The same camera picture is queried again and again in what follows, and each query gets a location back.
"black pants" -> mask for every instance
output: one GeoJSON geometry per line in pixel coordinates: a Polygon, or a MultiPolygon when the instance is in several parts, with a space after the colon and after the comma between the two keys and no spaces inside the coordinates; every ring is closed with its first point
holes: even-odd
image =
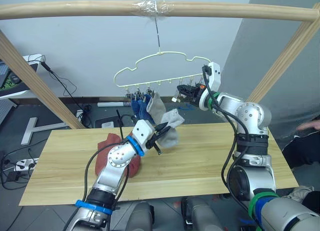
{"type": "Polygon", "coordinates": [[[313,212],[320,214],[320,191],[308,193],[302,204],[313,212]]]}
{"type": "Polygon", "coordinates": [[[291,169],[320,162],[320,131],[295,138],[283,149],[282,154],[291,169]]]}

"sock hanger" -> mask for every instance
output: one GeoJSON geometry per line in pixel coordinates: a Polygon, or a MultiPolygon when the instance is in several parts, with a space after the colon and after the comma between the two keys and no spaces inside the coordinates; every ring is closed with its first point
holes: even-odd
{"type": "Polygon", "coordinates": [[[201,60],[205,60],[207,61],[208,63],[211,63],[211,60],[206,58],[206,57],[202,57],[202,56],[194,56],[193,58],[191,59],[188,59],[187,55],[184,53],[184,52],[177,52],[177,51],[161,51],[161,48],[160,48],[160,38],[159,38],[159,30],[158,30],[158,23],[157,23],[157,3],[156,1],[154,0],[153,1],[154,3],[152,4],[152,7],[153,7],[153,10],[154,10],[154,22],[155,22],[155,28],[156,28],[156,34],[157,34],[157,42],[158,42],[158,48],[159,48],[159,51],[154,53],[154,54],[151,54],[151,55],[148,55],[148,56],[145,56],[143,58],[140,58],[139,60],[137,60],[135,62],[135,67],[134,68],[130,68],[130,67],[125,67],[121,70],[119,70],[118,72],[115,73],[114,77],[113,77],[113,82],[115,85],[117,85],[118,87],[120,88],[125,88],[127,90],[127,92],[129,92],[129,87],[139,87],[140,85],[147,85],[148,88],[150,87],[150,84],[155,84],[157,83],[158,85],[161,85],[162,82],[166,82],[168,81],[169,84],[172,83],[173,80],[180,80],[180,82],[182,82],[183,79],[185,78],[193,78],[193,77],[196,77],[196,76],[202,76],[203,74],[202,73],[197,73],[197,74],[192,74],[192,75],[186,75],[186,76],[180,76],[180,77],[172,77],[172,78],[166,78],[166,79],[160,79],[160,80],[154,80],[154,81],[148,81],[148,82],[139,82],[139,83],[132,83],[132,84],[124,84],[124,85],[119,85],[117,84],[116,82],[116,78],[119,74],[121,74],[123,71],[125,70],[130,70],[130,71],[135,71],[138,69],[138,63],[142,62],[143,60],[146,60],[148,58],[152,58],[152,57],[155,57],[155,56],[160,56],[160,55],[166,55],[166,54],[177,54],[177,55],[183,55],[184,56],[184,60],[187,61],[187,62],[192,62],[193,60],[195,59],[201,59],[201,60]]]}

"wooden table surface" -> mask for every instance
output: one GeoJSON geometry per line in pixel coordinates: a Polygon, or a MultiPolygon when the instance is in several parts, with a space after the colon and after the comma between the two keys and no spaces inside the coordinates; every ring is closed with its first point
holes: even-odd
{"type": "MultiPolygon", "coordinates": [[[[132,127],[123,128],[129,134],[132,127]]],[[[179,144],[158,155],[150,149],[141,158],[137,175],[129,178],[121,200],[227,193],[220,172],[233,141],[228,123],[181,125],[179,144]]],[[[84,192],[84,172],[97,143],[119,128],[53,130],[20,201],[21,206],[74,204],[84,192]]],[[[270,134],[277,189],[298,186],[270,134]]],[[[88,172],[88,188],[96,179],[95,160],[88,172]]]]}

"clear tape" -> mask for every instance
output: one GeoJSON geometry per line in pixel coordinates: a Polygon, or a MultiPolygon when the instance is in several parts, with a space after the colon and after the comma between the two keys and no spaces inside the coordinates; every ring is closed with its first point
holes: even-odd
{"type": "Polygon", "coordinates": [[[140,0],[132,5],[137,7],[135,15],[147,17],[167,16],[174,8],[174,4],[168,4],[164,0],[140,0]]]}

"wooden beam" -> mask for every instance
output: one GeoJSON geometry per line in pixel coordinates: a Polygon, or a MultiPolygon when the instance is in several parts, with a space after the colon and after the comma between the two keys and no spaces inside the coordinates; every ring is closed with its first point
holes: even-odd
{"type": "Polygon", "coordinates": [[[18,53],[16,48],[0,30],[0,59],[51,109],[63,122],[72,129],[84,129],[72,112],[64,105],[50,88],[36,74],[33,68],[18,53]]]}
{"type": "MultiPolygon", "coordinates": [[[[313,22],[312,8],[225,2],[156,1],[157,15],[167,17],[224,17],[313,22]]],[[[150,16],[153,0],[74,0],[0,5],[0,20],[62,16],[150,16]]]]}
{"type": "MultiPolygon", "coordinates": [[[[320,10],[320,3],[316,3],[313,8],[320,10]]],[[[261,101],[261,99],[266,95],[266,93],[271,89],[271,87],[277,82],[277,80],[309,43],[319,28],[320,17],[318,17],[318,19],[312,23],[303,22],[300,25],[272,67],[252,91],[247,99],[248,102],[258,103],[261,101]]]]}

